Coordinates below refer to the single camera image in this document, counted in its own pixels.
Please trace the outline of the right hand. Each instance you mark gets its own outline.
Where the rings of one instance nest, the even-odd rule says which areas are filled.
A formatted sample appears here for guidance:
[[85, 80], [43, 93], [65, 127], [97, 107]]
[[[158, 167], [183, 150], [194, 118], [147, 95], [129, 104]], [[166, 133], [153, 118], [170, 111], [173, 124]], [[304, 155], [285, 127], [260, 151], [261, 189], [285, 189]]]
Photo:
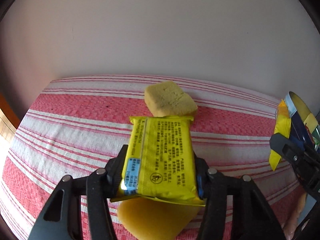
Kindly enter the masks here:
[[295, 230], [298, 226], [298, 219], [305, 207], [307, 193], [304, 192], [298, 199], [297, 206], [292, 211], [290, 217], [283, 224], [283, 232], [287, 240], [291, 240], [294, 237]]

